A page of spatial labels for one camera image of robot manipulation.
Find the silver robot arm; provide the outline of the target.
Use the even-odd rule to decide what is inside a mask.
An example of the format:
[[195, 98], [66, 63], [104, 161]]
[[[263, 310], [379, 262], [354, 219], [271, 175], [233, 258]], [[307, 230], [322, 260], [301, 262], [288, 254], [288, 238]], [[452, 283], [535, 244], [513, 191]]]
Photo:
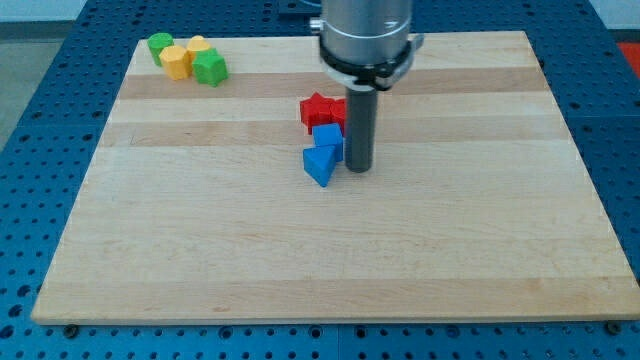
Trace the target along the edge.
[[310, 20], [325, 73], [353, 91], [387, 91], [409, 72], [424, 37], [410, 35], [412, 0], [324, 0]]

